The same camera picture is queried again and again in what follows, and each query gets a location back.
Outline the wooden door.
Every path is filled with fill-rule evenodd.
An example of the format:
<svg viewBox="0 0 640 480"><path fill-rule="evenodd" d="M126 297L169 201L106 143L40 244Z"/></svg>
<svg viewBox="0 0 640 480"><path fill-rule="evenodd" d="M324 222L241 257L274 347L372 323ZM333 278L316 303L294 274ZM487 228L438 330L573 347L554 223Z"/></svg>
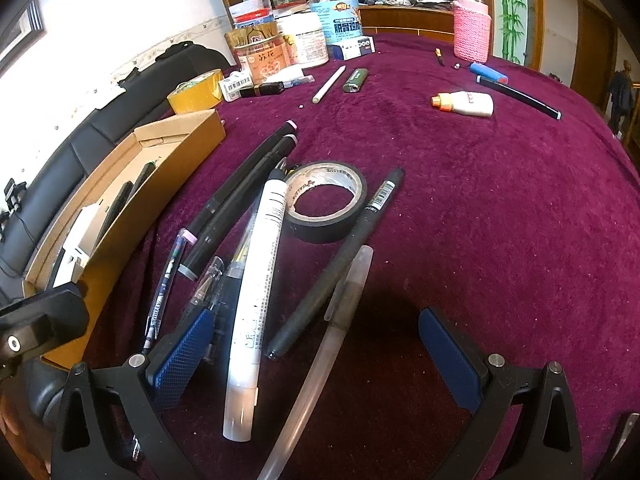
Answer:
<svg viewBox="0 0 640 480"><path fill-rule="evenodd" d="M578 34L570 88L604 112L613 76L617 27L612 18L588 0L577 0Z"/></svg>

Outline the black electrical tape roll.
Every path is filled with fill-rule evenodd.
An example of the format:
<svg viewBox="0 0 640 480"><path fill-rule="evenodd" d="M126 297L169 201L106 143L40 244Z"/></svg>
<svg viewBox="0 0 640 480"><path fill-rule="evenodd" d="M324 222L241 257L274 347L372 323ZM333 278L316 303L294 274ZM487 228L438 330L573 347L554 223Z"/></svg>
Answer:
<svg viewBox="0 0 640 480"><path fill-rule="evenodd" d="M363 210L368 192L359 169L333 160L300 166L285 182L288 232L312 244L344 238Z"/></svg>

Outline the cardboard tray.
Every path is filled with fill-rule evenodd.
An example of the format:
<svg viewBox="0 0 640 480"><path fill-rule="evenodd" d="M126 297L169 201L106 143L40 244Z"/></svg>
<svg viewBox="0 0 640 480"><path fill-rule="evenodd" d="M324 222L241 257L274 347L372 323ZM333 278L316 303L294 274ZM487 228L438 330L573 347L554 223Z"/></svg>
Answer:
<svg viewBox="0 0 640 480"><path fill-rule="evenodd" d="M85 335L50 350L44 362L68 370L82 360L91 333L122 268L178 189L216 150L226 133L216 110L175 115L134 129L108 154L66 202L36 251L23 281L32 295L47 284L53 263L81 209L111 203L122 185L134 180L147 162L152 174L128 200L101 238L77 280L89 312Z"/></svg>

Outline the white charger adapter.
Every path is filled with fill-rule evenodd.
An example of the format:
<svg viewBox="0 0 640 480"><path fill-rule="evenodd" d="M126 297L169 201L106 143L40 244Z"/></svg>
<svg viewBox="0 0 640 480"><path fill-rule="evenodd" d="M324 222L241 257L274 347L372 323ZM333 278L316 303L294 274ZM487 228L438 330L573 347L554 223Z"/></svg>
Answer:
<svg viewBox="0 0 640 480"><path fill-rule="evenodd" d="M56 257L48 283L50 288L77 282L96 241L96 216L100 211L100 203L81 208Z"/></svg>

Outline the black marker red cap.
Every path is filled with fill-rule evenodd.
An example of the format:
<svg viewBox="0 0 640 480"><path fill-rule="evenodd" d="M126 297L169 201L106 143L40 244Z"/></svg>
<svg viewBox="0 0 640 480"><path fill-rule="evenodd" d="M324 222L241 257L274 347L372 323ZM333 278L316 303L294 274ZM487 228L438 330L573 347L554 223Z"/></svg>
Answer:
<svg viewBox="0 0 640 480"><path fill-rule="evenodd" d="M96 244L94 244L94 246L98 246L100 244L100 241L102 240L108 229L111 227L120 212L124 209L133 188L134 184L131 181L126 181L122 185L116 197L114 198L113 203L111 203L111 205L107 209L102 226L100 227L98 236L96 237Z"/></svg>

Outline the blue label plastic jar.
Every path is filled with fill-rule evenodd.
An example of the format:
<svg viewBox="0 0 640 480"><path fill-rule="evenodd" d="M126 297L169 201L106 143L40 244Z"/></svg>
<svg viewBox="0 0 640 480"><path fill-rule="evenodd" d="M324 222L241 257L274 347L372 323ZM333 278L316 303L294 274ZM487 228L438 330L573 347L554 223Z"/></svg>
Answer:
<svg viewBox="0 0 640 480"><path fill-rule="evenodd" d="M310 10L318 15L327 44L362 35L359 0L308 0Z"/></svg>

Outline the black lipstick tube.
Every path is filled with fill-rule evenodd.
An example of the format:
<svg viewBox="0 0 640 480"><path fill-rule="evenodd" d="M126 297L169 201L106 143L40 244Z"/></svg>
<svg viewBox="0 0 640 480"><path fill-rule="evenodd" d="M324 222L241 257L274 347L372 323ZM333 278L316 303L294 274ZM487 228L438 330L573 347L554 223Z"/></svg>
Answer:
<svg viewBox="0 0 640 480"><path fill-rule="evenodd" d="M240 89L241 98L256 98L256 96L277 96L285 90L282 81L264 82L258 86L246 87Z"/></svg>

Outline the white marker green cap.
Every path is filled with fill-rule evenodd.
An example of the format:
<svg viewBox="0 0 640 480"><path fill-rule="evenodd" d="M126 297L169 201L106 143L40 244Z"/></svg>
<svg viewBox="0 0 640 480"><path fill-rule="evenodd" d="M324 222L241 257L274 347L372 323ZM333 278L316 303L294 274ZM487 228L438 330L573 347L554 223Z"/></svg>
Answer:
<svg viewBox="0 0 640 480"><path fill-rule="evenodd" d="M146 179L154 172L156 166L154 162L147 162L141 169L140 174L137 176L137 179L134 181L134 185L132 186L130 197L134 196L137 193L137 190L144 185Z"/></svg>

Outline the black gel pen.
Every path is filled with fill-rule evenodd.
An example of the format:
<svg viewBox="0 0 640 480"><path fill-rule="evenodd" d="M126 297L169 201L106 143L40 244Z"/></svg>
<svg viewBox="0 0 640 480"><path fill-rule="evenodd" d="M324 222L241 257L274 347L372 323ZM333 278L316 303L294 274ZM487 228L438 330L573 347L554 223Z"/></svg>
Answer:
<svg viewBox="0 0 640 480"><path fill-rule="evenodd" d="M369 203L361 211L340 249L292 315L267 344L264 353L268 359L277 360L285 356L317 316L338 281L348 271L360 247L368 240L378 222L383 218L385 211L404 182L405 176L405 169L398 167L393 169L384 179Z"/></svg>

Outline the pink knitted bottle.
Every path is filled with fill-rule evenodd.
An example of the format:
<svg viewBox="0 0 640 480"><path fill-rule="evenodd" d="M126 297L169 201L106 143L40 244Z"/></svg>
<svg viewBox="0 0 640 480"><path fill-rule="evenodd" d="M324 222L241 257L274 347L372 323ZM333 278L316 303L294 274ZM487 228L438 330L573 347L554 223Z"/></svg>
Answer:
<svg viewBox="0 0 640 480"><path fill-rule="evenodd" d="M454 0L454 55L485 63L489 55L491 16L484 0Z"/></svg>

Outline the long white marker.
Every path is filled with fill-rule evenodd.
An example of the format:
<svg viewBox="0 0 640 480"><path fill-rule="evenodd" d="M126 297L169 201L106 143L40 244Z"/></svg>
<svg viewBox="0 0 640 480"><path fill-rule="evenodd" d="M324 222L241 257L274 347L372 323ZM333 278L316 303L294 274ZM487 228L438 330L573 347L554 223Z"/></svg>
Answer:
<svg viewBox="0 0 640 480"><path fill-rule="evenodd" d="M260 196L248 246L229 354L222 435L234 442L252 436L262 338L286 206L285 173L271 171Z"/></svg>

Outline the translucent white pen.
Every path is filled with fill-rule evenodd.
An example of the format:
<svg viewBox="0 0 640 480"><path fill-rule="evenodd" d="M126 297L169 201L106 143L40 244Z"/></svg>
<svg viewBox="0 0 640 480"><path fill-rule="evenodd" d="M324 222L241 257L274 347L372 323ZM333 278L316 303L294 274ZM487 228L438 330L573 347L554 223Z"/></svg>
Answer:
<svg viewBox="0 0 640 480"><path fill-rule="evenodd" d="M350 265L341 287L334 292L329 324L326 328L314 362L299 390L295 403L288 414L276 443L258 474L258 479L279 479L294 448L302 436L307 422L326 385L329 374L340 352L360 298L367 283L373 259L373 248L363 245Z"/></svg>

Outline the yellow black pen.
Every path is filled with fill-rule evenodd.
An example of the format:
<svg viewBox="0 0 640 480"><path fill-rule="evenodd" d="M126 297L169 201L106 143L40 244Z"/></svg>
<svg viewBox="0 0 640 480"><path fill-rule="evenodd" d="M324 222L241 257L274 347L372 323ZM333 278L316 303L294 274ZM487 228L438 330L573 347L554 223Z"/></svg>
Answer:
<svg viewBox="0 0 640 480"><path fill-rule="evenodd" d="M262 189L249 207L258 202L261 192ZM192 300L183 315L186 320L191 321L191 325L183 337L182 355L190 358L195 365L201 362L216 364L228 360L232 322L254 223L255 218L250 217L240 244L224 273L216 274L202 283L207 289L204 298Z"/></svg>

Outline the yellow packing tape roll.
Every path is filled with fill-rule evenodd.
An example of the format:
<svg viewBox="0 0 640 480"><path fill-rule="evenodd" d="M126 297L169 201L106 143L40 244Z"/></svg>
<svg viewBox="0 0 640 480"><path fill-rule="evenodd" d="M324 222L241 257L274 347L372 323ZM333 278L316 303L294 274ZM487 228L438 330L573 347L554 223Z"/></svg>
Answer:
<svg viewBox="0 0 640 480"><path fill-rule="evenodd" d="M178 84L167 96L171 109L182 115L214 108L224 99L219 87L223 79L224 73L216 68Z"/></svg>

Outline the black marker pair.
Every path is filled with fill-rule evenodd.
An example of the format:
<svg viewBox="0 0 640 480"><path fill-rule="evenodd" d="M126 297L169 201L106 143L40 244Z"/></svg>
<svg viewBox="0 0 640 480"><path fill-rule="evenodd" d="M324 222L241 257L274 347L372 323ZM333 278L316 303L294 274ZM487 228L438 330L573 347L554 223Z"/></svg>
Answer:
<svg viewBox="0 0 640 480"><path fill-rule="evenodd" d="M193 249L178 267L182 275L191 281L196 281L202 275L208 260L213 257L220 243L253 203L270 172L293 151L296 144L296 134L287 133L274 148L258 160L254 168L214 213L213 219L207 222Z"/></svg>
<svg viewBox="0 0 640 480"><path fill-rule="evenodd" d="M186 228L182 229L183 238L190 244L194 245L202 234L206 224L214 218L217 210L230 196L238 185L248 176L258 162L266 157L267 153L272 150L277 143L287 134L296 133L298 127L292 120L287 120L280 128L266 140L263 140L257 148L250 153L250 156L242 162L242 164L234 170L234 173L228 177L218 190L209 197L209 200L201 211L194 217Z"/></svg>

